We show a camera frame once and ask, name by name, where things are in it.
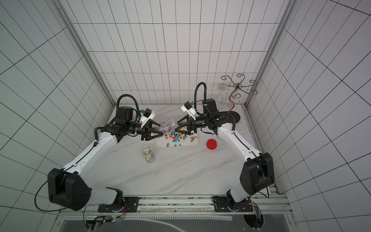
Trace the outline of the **jar of small dark candies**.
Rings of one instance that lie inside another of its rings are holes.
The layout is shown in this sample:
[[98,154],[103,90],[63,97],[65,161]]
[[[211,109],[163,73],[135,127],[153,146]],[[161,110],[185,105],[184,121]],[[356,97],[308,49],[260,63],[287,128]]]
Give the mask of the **jar of small dark candies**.
[[171,119],[160,126],[156,128],[157,131],[160,131],[163,133],[163,135],[175,132],[175,128],[177,126],[177,123],[174,119]]

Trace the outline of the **jar of pastel candies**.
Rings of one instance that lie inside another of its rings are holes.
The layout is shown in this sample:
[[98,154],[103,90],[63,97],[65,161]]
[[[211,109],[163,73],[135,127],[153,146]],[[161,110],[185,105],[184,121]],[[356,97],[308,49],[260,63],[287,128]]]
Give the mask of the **jar of pastel candies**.
[[144,147],[142,149],[142,154],[145,157],[145,160],[148,163],[153,163],[155,161],[155,155],[153,153],[153,149],[151,147]]

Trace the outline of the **red jar lid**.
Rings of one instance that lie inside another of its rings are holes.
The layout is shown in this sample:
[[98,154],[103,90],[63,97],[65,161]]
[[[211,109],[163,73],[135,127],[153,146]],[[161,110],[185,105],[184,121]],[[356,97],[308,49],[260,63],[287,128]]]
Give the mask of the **red jar lid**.
[[217,141],[214,140],[214,139],[209,139],[207,142],[206,142],[206,147],[209,149],[209,150],[215,150],[217,148]]

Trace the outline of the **clear lollipop jar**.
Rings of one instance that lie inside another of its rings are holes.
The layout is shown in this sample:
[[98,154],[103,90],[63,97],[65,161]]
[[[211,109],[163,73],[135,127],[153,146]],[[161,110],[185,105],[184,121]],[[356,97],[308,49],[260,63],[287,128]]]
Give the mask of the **clear lollipop jar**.
[[222,134],[221,132],[219,132],[216,138],[217,138],[217,140],[219,140],[219,141],[225,141],[225,140],[224,140],[224,137],[225,137],[224,134]]

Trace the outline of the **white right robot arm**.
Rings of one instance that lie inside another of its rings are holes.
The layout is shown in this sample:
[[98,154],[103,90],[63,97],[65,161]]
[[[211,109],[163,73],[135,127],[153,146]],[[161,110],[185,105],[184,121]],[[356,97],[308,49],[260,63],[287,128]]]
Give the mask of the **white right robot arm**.
[[200,82],[194,92],[194,102],[187,101],[181,107],[187,115],[176,132],[191,135],[198,129],[208,128],[219,136],[243,161],[239,184],[227,191],[230,204],[237,204],[275,183],[273,159],[249,144],[237,132],[237,121],[229,113],[221,113],[215,100],[207,98],[207,87]]

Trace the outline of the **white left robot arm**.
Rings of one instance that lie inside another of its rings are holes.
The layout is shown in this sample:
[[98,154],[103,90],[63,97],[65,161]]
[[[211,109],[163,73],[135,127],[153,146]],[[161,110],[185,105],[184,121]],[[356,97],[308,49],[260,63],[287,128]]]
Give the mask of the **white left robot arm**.
[[86,178],[103,156],[124,137],[140,136],[142,141],[159,138],[163,132],[153,119],[155,112],[140,110],[136,99],[121,95],[116,103],[116,115],[105,126],[94,129],[94,140],[83,152],[61,169],[47,175],[48,198],[53,204],[79,211],[86,206],[105,205],[121,210],[124,198],[121,190],[104,187],[91,188]]

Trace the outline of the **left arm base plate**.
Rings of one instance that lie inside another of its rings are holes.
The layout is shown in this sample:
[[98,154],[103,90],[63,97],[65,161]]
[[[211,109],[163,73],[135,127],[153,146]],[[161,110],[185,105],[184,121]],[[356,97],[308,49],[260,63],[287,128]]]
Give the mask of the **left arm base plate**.
[[119,197],[111,205],[99,205],[99,213],[135,213],[138,209],[139,197]]

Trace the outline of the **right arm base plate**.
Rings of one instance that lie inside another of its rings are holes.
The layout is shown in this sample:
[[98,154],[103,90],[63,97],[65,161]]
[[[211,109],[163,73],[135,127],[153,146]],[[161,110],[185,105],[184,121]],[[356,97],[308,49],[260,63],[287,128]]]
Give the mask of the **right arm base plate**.
[[213,196],[212,203],[215,212],[253,212],[253,207],[249,199],[236,202],[230,196]]

